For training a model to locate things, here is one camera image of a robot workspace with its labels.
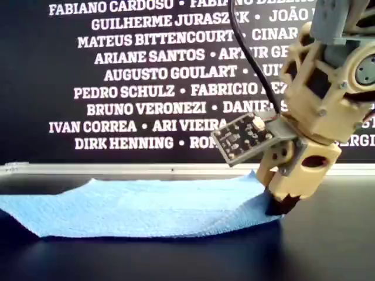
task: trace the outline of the black cable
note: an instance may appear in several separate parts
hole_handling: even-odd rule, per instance
[[[228,0],[229,19],[230,19],[230,25],[231,25],[231,27],[233,29],[233,32],[234,32],[234,37],[236,37],[236,40],[237,40],[238,44],[240,45],[242,52],[244,52],[248,63],[250,63],[254,72],[258,75],[258,78],[259,78],[260,83],[262,84],[262,86],[265,90],[265,94],[266,94],[268,100],[274,106],[275,112],[277,114],[279,114],[280,113],[280,106],[279,106],[279,103],[277,102],[277,100],[275,98],[275,93],[273,92],[273,90],[271,88],[271,85],[267,81],[267,78],[265,77],[265,75],[264,75],[263,71],[261,70],[260,66],[255,61],[253,55],[251,54],[250,50],[248,49],[248,47],[245,44],[245,38],[243,38],[243,36],[242,36],[240,26],[238,25],[236,15],[234,14],[234,4],[235,3],[236,3],[236,0]]]

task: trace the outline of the blue cloth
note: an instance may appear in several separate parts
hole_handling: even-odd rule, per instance
[[[0,209],[39,237],[178,238],[277,220],[265,215],[269,199],[252,172],[228,180],[92,179],[54,196],[0,196]]]

